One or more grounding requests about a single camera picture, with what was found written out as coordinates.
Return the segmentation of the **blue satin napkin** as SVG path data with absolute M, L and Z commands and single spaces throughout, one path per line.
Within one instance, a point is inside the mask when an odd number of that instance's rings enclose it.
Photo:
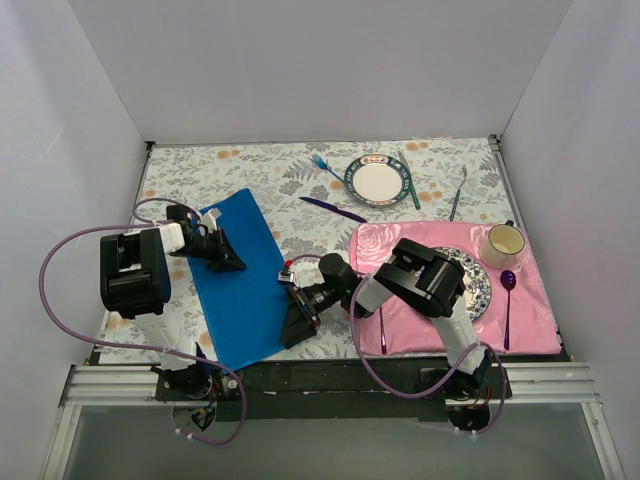
M 287 294 L 277 281 L 284 259 L 250 190 L 213 207 L 246 268 L 213 272 L 200 260 L 189 265 L 217 359 L 239 370 L 284 349 Z

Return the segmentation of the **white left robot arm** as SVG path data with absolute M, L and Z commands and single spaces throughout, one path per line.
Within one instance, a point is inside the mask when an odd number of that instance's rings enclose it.
M 108 311 L 132 321 L 160 349 L 160 365 L 152 370 L 168 387 L 200 400 L 211 392 L 213 377 L 196 360 L 204 356 L 199 345 L 170 311 L 168 259 L 203 260 L 212 272 L 243 271 L 246 264 L 213 213 L 199 216 L 185 205 L 170 205 L 166 216 L 165 223 L 100 239 L 100 294 Z

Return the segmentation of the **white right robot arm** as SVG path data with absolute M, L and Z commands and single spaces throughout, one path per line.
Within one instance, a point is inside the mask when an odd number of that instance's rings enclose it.
M 406 399 L 435 394 L 453 399 L 471 398 L 486 389 L 495 354 L 479 340 L 469 319 L 464 269 L 457 260 L 407 238 L 400 239 L 388 260 L 369 276 L 356 272 L 337 253 L 314 258 L 323 278 L 321 283 L 298 286 L 291 271 L 294 260 L 287 261 L 278 275 L 287 295 L 280 333 L 280 343 L 285 348 L 315 336 L 320 314 L 335 304 L 341 305 L 350 314 L 350 321 L 355 322 L 380 313 L 387 301 L 397 298 L 434 325 L 449 368 L 435 370 L 435 382 L 426 390 L 406 393 L 385 384 L 368 360 L 361 357 L 373 380 L 389 393 Z

